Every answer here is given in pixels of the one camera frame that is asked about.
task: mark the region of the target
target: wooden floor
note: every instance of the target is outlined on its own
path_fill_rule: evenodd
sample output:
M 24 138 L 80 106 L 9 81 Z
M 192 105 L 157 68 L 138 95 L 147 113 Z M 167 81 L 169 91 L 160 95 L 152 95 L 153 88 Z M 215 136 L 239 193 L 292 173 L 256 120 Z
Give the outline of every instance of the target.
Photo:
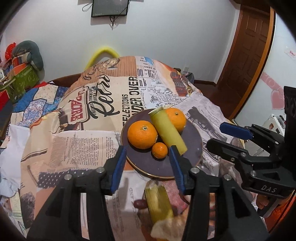
M 199 88 L 203 95 L 211 102 L 219 106 L 224 116 L 228 119 L 240 101 L 240 97 L 236 96 L 229 87 L 218 89 L 213 85 L 200 83 L 195 83 L 194 86 Z

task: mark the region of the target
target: pink heart decoration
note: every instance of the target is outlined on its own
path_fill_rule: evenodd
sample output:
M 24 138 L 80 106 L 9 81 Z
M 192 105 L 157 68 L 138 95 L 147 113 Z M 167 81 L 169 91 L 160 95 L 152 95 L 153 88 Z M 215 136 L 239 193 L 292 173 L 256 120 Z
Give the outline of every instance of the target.
M 271 105 L 273 110 L 282 110 L 285 108 L 284 94 L 276 90 L 271 92 Z
M 273 110 L 282 110 L 285 108 L 285 97 L 283 88 L 275 82 L 266 72 L 263 72 L 260 79 L 263 80 L 271 89 L 271 105 Z

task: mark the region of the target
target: small orange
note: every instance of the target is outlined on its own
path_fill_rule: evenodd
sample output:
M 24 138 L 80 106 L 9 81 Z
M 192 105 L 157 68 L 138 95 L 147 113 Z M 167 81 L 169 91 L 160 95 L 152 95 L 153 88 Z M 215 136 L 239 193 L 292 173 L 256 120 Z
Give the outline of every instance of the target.
M 157 137 L 158 134 L 154 125 L 146 120 L 138 120 L 132 123 L 128 129 L 128 141 L 139 149 L 152 147 Z
M 168 154 L 168 148 L 162 142 L 157 142 L 152 147 L 152 155 L 158 159 L 165 158 Z
M 177 131 L 181 132 L 186 125 L 186 117 L 183 112 L 177 108 L 168 108 L 165 112 Z

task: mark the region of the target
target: wall outlet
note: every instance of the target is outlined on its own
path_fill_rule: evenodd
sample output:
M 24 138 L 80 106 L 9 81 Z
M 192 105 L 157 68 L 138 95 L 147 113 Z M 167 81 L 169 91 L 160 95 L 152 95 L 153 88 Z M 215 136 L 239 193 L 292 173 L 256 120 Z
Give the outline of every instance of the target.
M 189 70 L 189 67 L 185 66 L 184 69 L 183 69 L 183 73 L 188 73 L 188 70 Z

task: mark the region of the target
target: wooden door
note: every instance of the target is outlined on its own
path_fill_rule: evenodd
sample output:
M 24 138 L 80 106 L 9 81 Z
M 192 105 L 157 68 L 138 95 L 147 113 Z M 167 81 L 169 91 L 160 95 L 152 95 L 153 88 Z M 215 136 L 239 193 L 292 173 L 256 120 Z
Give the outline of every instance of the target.
M 220 104 L 227 118 L 234 118 L 234 111 L 244 103 L 255 86 L 262 58 L 267 57 L 266 42 L 270 34 L 270 15 L 255 8 L 241 6 L 239 24 L 231 52 L 217 83 Z

